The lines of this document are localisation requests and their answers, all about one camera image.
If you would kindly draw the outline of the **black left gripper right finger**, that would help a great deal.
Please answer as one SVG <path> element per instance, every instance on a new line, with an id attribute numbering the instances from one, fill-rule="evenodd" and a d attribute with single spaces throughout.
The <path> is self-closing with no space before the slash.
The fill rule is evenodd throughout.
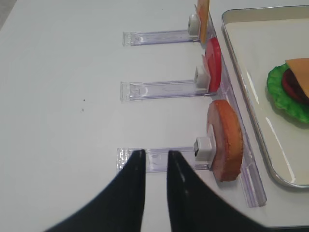
<path id="1" fill-rule="evenodd" d="M 173 232 L 267 232 L 211 190 L 179 151 L 168 153 L 167 199 Z"/>

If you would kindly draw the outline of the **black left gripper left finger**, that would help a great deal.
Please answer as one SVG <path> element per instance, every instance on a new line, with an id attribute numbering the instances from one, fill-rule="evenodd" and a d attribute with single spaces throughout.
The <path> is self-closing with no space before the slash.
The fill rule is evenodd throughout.
<path id="1" fill-rule="evenodd" d="M 50 232 L 139 232 L 146 188 L 146 153 L 136 150 L 112 182 Z"/>

